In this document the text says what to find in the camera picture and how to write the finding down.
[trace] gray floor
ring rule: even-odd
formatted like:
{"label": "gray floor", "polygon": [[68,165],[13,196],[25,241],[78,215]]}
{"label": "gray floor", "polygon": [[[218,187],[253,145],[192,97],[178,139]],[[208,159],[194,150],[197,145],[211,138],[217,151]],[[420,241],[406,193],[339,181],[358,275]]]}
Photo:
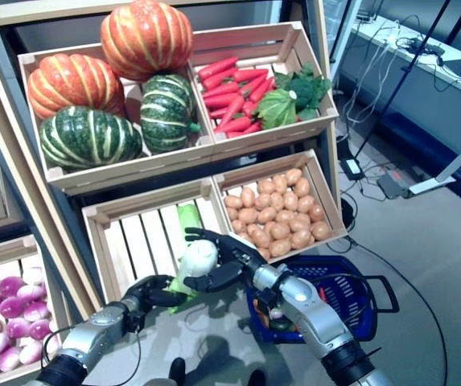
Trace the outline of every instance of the gray floor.
{"label": "gray floor", "polygon": [[[352,144],[360,135],[352,133]],[[400,154],[374,139],[360,156],[363,165],[399,161]],[[368,175],[380,173],[371,169]],[[341,189],[351,183],[340,174]],[[355,185],[348,191],[359,213],[352,237],[398,267],[432,305],[442,324],[449,356],[449,386],[461,386],[461,199],[441,188],[412,199],[366,199]],[[377,187],[365,184],[364,192],[382,197]],[[345,250],[347,241],[333,242]],[[334,254],[327,247],[314,254]],[[443,356],[436,326],[414,291],[363,249],[346,254],[363,274],[382,274],[392,283],[400,302],[398,314],[379,316],[376,338],[368,350],[382,347],[373,356],[395,385],[442,385]],[[385,296],[377,292],[380,304]],[[204,295],[178,314],[159,312],[147,320],[142,333],[143,358],[138,374],[128,385],[165,376],[176,356],[187,361],[187,385],[246,385],[255,368],[264,368],[269,384],[319,385],[332,383],[305,345],[258,343],[248,326],[249,313],[241,288]],[[124,343],[107,355],[87,379],[88,384],[110,385],[124,380],[134,369],[137,345]]]}

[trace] kabocha squash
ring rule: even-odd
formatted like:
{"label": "kabocha squash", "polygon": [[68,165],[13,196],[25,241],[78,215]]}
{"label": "kabocha squash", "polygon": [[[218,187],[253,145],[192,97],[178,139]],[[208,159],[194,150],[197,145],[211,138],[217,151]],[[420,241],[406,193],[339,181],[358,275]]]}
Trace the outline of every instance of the kabocha squash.
{"label": "kabocha squash", "polygon": [[39,136],[49,164],[67,171],[134,159],[142,152],[141,135],[129,121],[82,106],[45,120]]}
{"label": "kabocha squash", "polygon": [[187,134],[198,131],[192,123],[194,95],[189,82],[180,75],[157,75],[142,90],[142,138],[152,153],[182,149]]}
{"label": "kabocha squash", "polygon": [[123,85],[103,60],[87,55],[47,56],[28,78],[28,97],[37,117],[53,117],[67,106],[120,113]]}
{"label": "kabocha squash", "polygon": [[119,76],[139,82],[185,65],[192,40],[186,15],[155,0],[119,6],[101,24],[101,46],[109,64]]}

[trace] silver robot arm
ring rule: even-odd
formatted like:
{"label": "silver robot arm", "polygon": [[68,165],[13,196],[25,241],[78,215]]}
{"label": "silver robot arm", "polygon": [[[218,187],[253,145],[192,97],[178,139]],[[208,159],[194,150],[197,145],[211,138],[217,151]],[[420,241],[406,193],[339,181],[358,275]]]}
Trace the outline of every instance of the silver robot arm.
{"label": "silver robot arm", "polygon": [[144,328],[153,306],[178,306],[184,294],[164,291],[172,277],[147,277],[130,287],[123,299],[111,302],[88,321],[75,326],[53,360],[26,386],[80,386],[101,357],[128,332]]}
{"label": "silver robot arm", "polygon": [[222,236],[198,228],[187,228],[186,240],[210,240],[220,253],[221,266],[202,277],[186,277],[194,290],[212,292],[245,279],[259,291],[260,299],[277,307],[302,334],[327,374],[338,386],[392,386],[372,365],[339,315],[306,280],[294,276],[285,265],[268,265],[255,247],[237,235]]}

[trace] green striped pumpkin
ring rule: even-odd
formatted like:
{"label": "green striped pumpkin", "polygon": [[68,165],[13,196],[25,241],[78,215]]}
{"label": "green striped pumpkin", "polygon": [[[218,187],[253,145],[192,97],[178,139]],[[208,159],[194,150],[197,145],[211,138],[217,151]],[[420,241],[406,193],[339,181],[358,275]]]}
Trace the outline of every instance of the green striped pumpkin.
{"label": "green striped pumpkin", "polygon": [[142,138],[152,153],[187,146],[195,109],[189,82],[180,75],[153,76],[144,84],[141,104]]}
{"label": "green striped pumpkin", "polygon": [[61,109],[40,126],[40,145],[48,164],[67,171],[137,158],[141,134],[124,118],[83,106]]}

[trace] orange pumpkin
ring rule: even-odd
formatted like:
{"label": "orange pumpkin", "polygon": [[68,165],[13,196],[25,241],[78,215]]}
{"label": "orange pumpkin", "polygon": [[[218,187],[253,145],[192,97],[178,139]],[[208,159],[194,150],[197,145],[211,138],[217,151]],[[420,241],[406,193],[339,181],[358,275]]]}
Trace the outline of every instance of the orange pumpkin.
{"label": "orange pumpkin", "polygon": [[123,85],[103,60],[86,55],[56,54],[41,60],[28,78],[35,114],[46,119],[66,106],[87,106],[121,113]]}
{"label": "orange pumpkin", "polygon": [[192,52],[191,24],[172,6],[137,0],[103,20],[101,46],[119,76],[143,82],[158,71],[187,63]]}

